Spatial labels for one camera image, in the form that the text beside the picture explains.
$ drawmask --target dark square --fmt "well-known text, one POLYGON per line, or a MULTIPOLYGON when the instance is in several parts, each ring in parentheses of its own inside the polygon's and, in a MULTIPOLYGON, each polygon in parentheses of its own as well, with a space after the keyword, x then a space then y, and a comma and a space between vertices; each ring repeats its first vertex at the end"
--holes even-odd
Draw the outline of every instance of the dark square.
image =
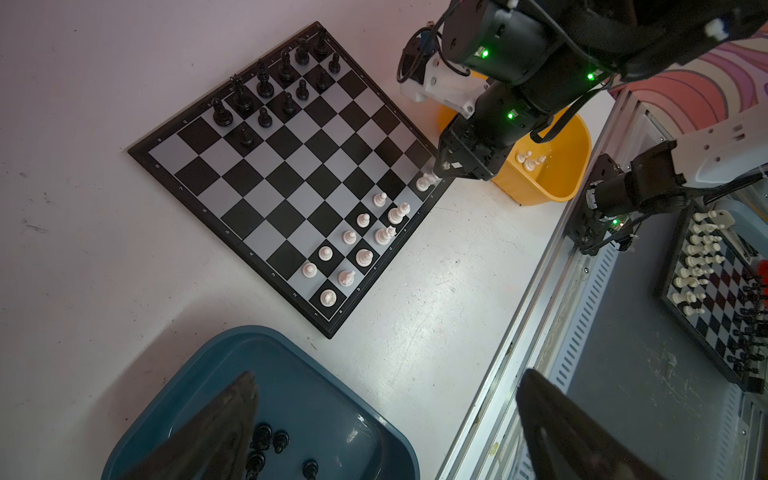
POLYGON ((186 167, 176 173, 176 178, 186 185, 195 196, 202 194, 206 188, 219 179, 219 174, 205 163, 200 157, 195 158, 186 167))
MULTIPOLYGON (((320 88, 317 86, 317 82, 320 80, 320 77, 323 76, 323 72, 326 72, 326 69, 323 68, 322 65, 315 65, 315 68, 308 71, 304 74, 304 78, 306 79, 306 83, 309 85, 312 85, 312 88, 315 89, 318 93, 322 93, 325 90, 320 90, 320 88)), ((331 85, 336 83, 336 80, 333 80, 333 77, 331 77, 330 73, 328 74, 328 78, 331 79, 330 84, 328 84, 327 88, 330 88, 331 85)))
POLYGON ((286 240, 277 247, 275 253, 266 262, 285 279, 288 280, 300 266, 304 264, 304 255, 286 240))
POLYGON ((317 269, 320 270, 320 272, 322 272, 326 277, 333 274, 333 271, 336 270, 342 260, 344 260, 344 256, 327 239, 323 240, 320 246, 315 249, 309 258, 309 261, 317 265, 317 269), (323 247, 330 247, 330 249, 333 251, 333 255, 331 256, 330 260, 320 259, 318 252, 323 247))
POLYGON ((725 343, 720 339, 717 339, 717 343, 715 343, 715 352, 721 357, 725 356, 725 343))
POLYGON ((328 237, 339 226, 342 218, 328 202, 322 202, 307 220, 317 231, 328 237))
POLYGON ((293 117, 296 117, 296 114, 298 114, 301 111, 301 107, 296 102, 296 99, 293 99, 293 103, 296 104, 296 110, 292 114, 287 114, 283 111, 283 102, 286 99, 286 92, 281 91, 279 94, 275 95, 274 98, 266 103, 266 107, 269 108, 273 115, 275 117, 278 117, 280 121, 282 121, 284 124, 288 122, 293 117))
POLYGON ((304 223, 304 216, 293 208, 288 200, 283 202, 272 210, 272 213, 266 216, 266 220, 272 224, 285 238, 290 237, 299 225, 304 223))
POLYGON ((289 86, 290 86, 290 85, 291 85, 291 84, 292 84, 294 81, 299 81, 299 79, 301 78, 301 75, 299 74, 299 72, 298 72, 298 71, 296 71, 296 69, 293 67, 293 65, 289 65, 289 68, 290 68, 291 72, 293 73, 293 77, 291 78, 291 80, 290 80, 290 81, 284 81, 284 80, 283 80, 283 79, 280 77, 280 71, 282 70, 282 67, 283 67, 283 63, 282 63, 281 61, 276 61, 276 62, 274 63, 274 65, 272 65, 271 67, 269 67, 267 70, 268 70, 268 71, 269 71, 269 73, 270 73, 270 77, 274 78, 275 82, 277 82, 277 84, 278 84, 280 87, 283 87, 283 89, 286 89, 286 88, 288 88, 288 87, 289 87, 289 86))
POLYGON ((270 182, 285 198, 290 197, 304 183, 304 179, 284 162, 266 176, 266 181, 270 182))
POLYGON ((317 123, 320 127, 325 127, 331 118, 336 116, 336 111, 328 105, 328 102, 323 97, 318 97, 311 104, 304 108, 304 111, 317 123))
POLYGON ((245 197, 248 192, 263 180, 259 172, 245 160, 241 160, 237 165, 230 168, 230 171, 226 172, 223 178, 242 197, 245 197))
POLYGON ((181 140, 187 142, 187 145, 192 147, 192 150, 199 155, 208 150, 211 145, 218 142, 221 135, 219 135, 203 118, 198 118, 180 131, 179 137, 181 137, 181 140))
POLYGON ((349 176, 344 180, 344 185, 349 188, 349 191, 355 194, 360 200, 364 198, 373 188, 373 180, 366 174, 366 172, 360 170, 357 167, 349 176))
POLYGON ((271 137, 267 138, 266 142, 283 158, 283 160, 286 160, 293 152, 301 147, 301 140, 296 138, 296 135, 294 135, 285 125, 280 127, 280 129, 273 133, 271 137))
POLYGON ((315 308, 318 309, 320 313, 322 313, 323 316, 325 316, 328 320, 333 317, 333 314, 336 313, 336 311, 341 307, 342 303, 344 303, 344 300, 346 300, 346 295, 341 293, 339 289, 337 289, 330 281, 326 280, 326 282, 321 286, 314 295, 312 295, 312 298, 310 298, 310 303, 314 305, 315 308), (336 303, 334 303, 332 306, 324 306, 320 302, 320 294, 326 290, 333 290, 336 292, 336 303))
POLYGON ((400 120, 398 120, 397 117, 391 111, 389 111, 386 105, 382 105, 379 111, 373 114, 371 118, 376 122, 377 125, 381 127, 382 130, 384 130, 384 133, 388 135, 391 134, 392 131, 395 130, 395 127, 400 124, 400 120))
POLYGON ((221 220, 229 225, 238 237, 245 238, 264 221, 264 218, 243 199, 222 215, 221 220))
POLYGON ((352 134, 344 145, 341 146, 344 153, 349 155, 353 162, 360 165, 373 151, 358 134, 352 134))
POLYGON ((368 115, 362 111, 362 108, 360 108, 354 101, 351 101, 349 105, 344 107, 344 109, 339 112, 339 115, 354 131, 358 131, 362 128, 362 126, 368 123, 368 120, 370 119, 368 115))
POLYGON ((357 233, 362 238, 366 233, 368 233, 368 230, 371 230, 371 227, 373 227, 373 223, 376 221, 376 217, 371 213, 370 210, 366 208, 365 205, 358 203, 351 212, 349 212, 349 215, 346 216, 346 222, 350 225, 352 225, 352 228, 357 230, 357 233), (368 214, 371 217, 371 221, 368 223, 367 227, 361 227, 357 224, 357 217, 362 214, 368 214))
POLYGON ((402 189, 406 187, 406 184, 400 180, 400 177, 391 170, 387 170, 377 185, 384 190, 384 193, 387 194, 389 198, 397 198, 397 196, 400 195, 400 192, 402 192, 402 189))
POLYGON ((385 138, 374 151, 390 167, 402 156, 400 149, 397 148, 395 142, 390 140, 389 137, 385 138))
POLYGON ((696 321, 696 330, 705 339, 707 338, 707 330, 709 329, 710 327, 707 326, 707 322, 703 321, 701 318, 696 321))
POLYGON ((367 88, 366 83, 360 80, 360 77, 358 77, 357 74, 351 70, 348 71, 341 80, 339 80, 339 85, 341 85, 341 88, 343 88, 344 91, 348 93, 352 98, 362 94, 362 91, 367 88))
POLYGON ((325 165, 320 165, 311 175, 308 176, 306 182, 310 184, 315 192, 320 194, 322 198, 328 198, 330 194, 341 184, 341 180, 336 178, 331 170, 325 165))
POLYGON ((355 247, 352 248, 352 251, 349 252, 349 255, 346 256, 346 258, 347 258, 347 260, 352 262, 352 265, 354 265, 356 269, 360 270, 360 273, 362 273, 363 275, 367 275, 368 274, 368 270, 371 270, 373 268, 373 265, 376 264, 376 261, 379 259, 380 256, 381 255, 379 255, 379 253, 376 252, 375 249, 373 249, 370 245, 368 245, 368 242, 366 242, 363 238, 361 238, 357 242, 355 247), (368 266, 360 266, 360 265, 358 265, 357 264, 357 259, 355 258, 355 255, 357 255, 357 253, 360 250, 363 250, 363 249, 370 250, 373 253, 373 260, 371 261, 371 264, 368 265, 368 266))
POLYGON ((321 162, 324 162, 331 158, 331 155, 335 154, 339 150, 339 145, 331 140, 331 137, 324 131, 318 131, 305 143, 307 148, 310 149, 315 157, 318 157, 321 162))
POLYGON ((264 104, 261 103, 261 100, 259 99, 259 97, 256 96, 246 86, 243 86, 243 94, 245 94, 245 96, 250 98, 251 101, 253 102, 253 107, 248 111, 242 110, 235 105, 235 97, 236 97, 235 94, 230 95, 224 101, 227 102, 227 104, 232 108, 232 110, 235 110, 237 114, 240 115, 240 118, 245 120, 246 118, 250 117, 254 113, 257 113, 259 109, 262 107, 262 105, 264 104))
POLYGON ((423 167, 431 156, 429 151, 418 140, 414 140, 411 146, 408 147, 408 150, 406 150, 406 157, 410 158, 419 168, 423 167))
POLYGON ((250 152, 253 151, 254 148, 261 145, 261 142, 264 140, 261 139, 258 133, 256 133, 249 124, 243 122, 239 125, 237 125, 235 128, 232 129, 232 131, 226 135, 224 135, 224 140, 227 141, 229 145, 232 145, 232 148, 235 149, 235 151, 240 154, 241 157, 245 157, 250 152), (240 143, 240 139, 243 137, 243 130, 248 132, 250 136, 253 138, 253 143, 250 145, 243 145, 240 143))

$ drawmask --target black chess piece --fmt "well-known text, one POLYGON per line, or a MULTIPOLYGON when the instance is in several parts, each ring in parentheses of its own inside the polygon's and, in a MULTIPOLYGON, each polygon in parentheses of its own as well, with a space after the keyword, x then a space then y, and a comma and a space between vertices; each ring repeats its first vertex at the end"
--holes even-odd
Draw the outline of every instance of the black chess piece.
POLYGON ((328 69, 332 74, 337 74, 341 71, 341 64, 339 63, 339 52, 334 51, 331 61, 328 63, 328 69))
POLYGON ((330 75, 328 75, 328 72, 323 69, 323 73, 320 74, 320 78, 317 79, 315 89, 317 90, 317 93, 323 93, 324 91, 328 90, 328 87, 330 87, 332 84, 333 79, 330 75))
POLYGON ((221 100, 214 98, 210 101, 211 106, 214 107, 214 121, 219 127, 227 127, 232 124, 232 112, 224 107, 221 100))
POLYGON ((293 112, 296 111, 296 102, 293 101, 293 96, 286 92, 285 98, 283 99, 283 113, 286 115, 291 115, 293 112))
POLYGON ((289 441, 290 439, 288 438, 288 434, 285 432, 285 430, 280 430, 278 433, 276 433, 272 439, 272 445, 275 447, 275 453, 281 453, 283 450, 285 450, 289 441))
POLYGON ((304 475, 306 480, 315 480, 317 478, 318 470, 319 467, 317 466, 317 462, 310 458, 304 462, 304 466, 301 468, 301 473, 304 475))
POLYGON ((293 67, 290 66, 290 54, 287 50, 280 52, 280 80, 289 84, 293 81, 293 67))
POLYGON ((310 97, 310 91, 306 87, 306 80, 303 78, 299 80, 299 87, 296 89, 296 98, 299 100, 306 100, 310 97))
POLYGON ((235 74, 232 75, 230 80, 232 81, 232 88, 235 91, 235 107, 240 111, 251 111, 253 109, 253 99, 245 94, 243 77, 235 74))
POLYGON ((296 48, 296 54, 293 57, 299 65, 306 65, 310 62, 310 46, 306 43, 305 39, 299 38, 299 46, 296 48))
POLYGON ((272 126, 272 117, 270 116, 270 113, 266 111, 266 107, 262 107, 259 110, 259 125, 261 125, 262 128, 269 128, 272 126))
POLYGON ((266 71, 266 64, 264 60, 256 62, 256 78, 259 79, 259 84, 256 86, 256 93, 261 98, 272 98, 275 94, 275 87, 270 83, 270 73, 266 71))

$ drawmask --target blue tray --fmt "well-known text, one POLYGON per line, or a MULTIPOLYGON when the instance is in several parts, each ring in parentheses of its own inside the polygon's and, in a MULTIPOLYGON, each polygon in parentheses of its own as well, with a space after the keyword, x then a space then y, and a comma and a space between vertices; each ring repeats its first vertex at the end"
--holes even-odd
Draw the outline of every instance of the blue tray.
POLYGON ((244 371, 256 376, 254 426, 283 429, 290 444, 265 452, 259 478, 303 478, 308 458, 320 478, 419 478, 406 437, 335 376, 278 332, 241 326, 209 340, 181 367, 120 439, 102 480, 127 472, 244 371))

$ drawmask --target white table surface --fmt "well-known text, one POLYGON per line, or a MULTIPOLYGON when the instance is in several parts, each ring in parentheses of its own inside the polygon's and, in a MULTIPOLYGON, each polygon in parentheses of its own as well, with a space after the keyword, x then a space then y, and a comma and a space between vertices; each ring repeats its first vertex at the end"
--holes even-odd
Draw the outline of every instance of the white table surface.
MULTIPOLYGON (((328 340, 125 150, 315 20, 436 143, 436 104, 394 78, 408 37, 446 6, 2 2, 0 478, 97 478, 181 365, 248 324, 362 396, 434 478, 563 205, 456 181, 328 340)), ((588 120, 593 140, 609 110, 588 120)))

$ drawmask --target chessboard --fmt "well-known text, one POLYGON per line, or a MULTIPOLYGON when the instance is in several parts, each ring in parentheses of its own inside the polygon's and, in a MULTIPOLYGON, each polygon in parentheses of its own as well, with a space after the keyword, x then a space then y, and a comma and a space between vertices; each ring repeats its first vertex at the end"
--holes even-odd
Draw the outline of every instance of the chessboard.
MULTIPOLYGON (((700 213, 700 209, 692 205, 680 215, 676 236, 670 247, 667 265, 662 270, 663 274, 656 294, 728 381, 736 383, 745 391, 762 392, 764 362, 746 361, 749 368, 760 369, 760 377, 757 374, 751 376, 749 372, 739 368, 734 370, 734 360, 745 354, 743 344, 740 345, 740 339, 749 337, 742 333, 750 330, 741 309, 756 308, 756 305, 747 299, 746 294, 755 283, 755 273, 725 237, 715 242, 720 246, 717 252, 693 256, 686 253, 686 248, 691 245, 691 235, 696 233, 692 231, 693 226, 715 224, 709 218, 696 222, 693 219, 695 213, 700 213), (700 265, 702 268, 713 270, 708 275, 698 277, 699 280, 706 280, 705 284, 691 288, 687 285, 679 287, 674 283, 680 275, 681 268, 691 268, 686 262, 688 257, 712 259, 716 256, 721 257, 718 258, 719 263, 710 261, 700 265), (674 301, 675 294, 688 292, 697 295, 694 302, 676 303, 674 301)), ((722 237, 718 234, 718 230, 715 230, 713 235, 722 237)))
POLYGON ((417 188, 435 147, 320 23, 128 153, 328 338, 451 183, 417 188), (384 204, 374 200, 382 194, 384 204), (410 210, 392 225, 388 213, 402 204, 410 210), (379 244, 387 227, 395 236, 379 244), (370 265, 356 261, 360 250, 370 265), (341 272, 354 272, 352 285, 341 272))

